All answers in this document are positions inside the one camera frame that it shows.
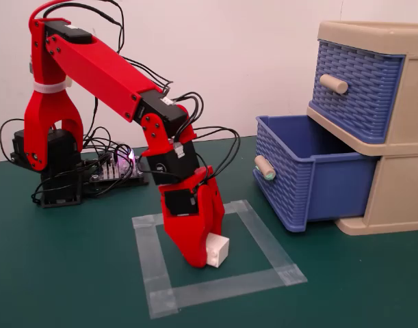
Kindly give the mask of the red gripper black motor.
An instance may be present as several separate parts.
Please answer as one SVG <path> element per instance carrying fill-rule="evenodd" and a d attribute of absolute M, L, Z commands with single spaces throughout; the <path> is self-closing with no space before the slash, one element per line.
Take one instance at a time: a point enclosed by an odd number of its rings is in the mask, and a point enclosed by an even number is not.
<path fill-rule="evenodd" d="M 207 263 L 206 239 L 210 228 L 211 233 L 222 234 L 225 210 L 218 184 L 215 178 L 203 182 L 212 172 L 210 165 L 199 167 L 178 183 L 159 186 L 164 229 L 187 263 L 197 268 Z"/>

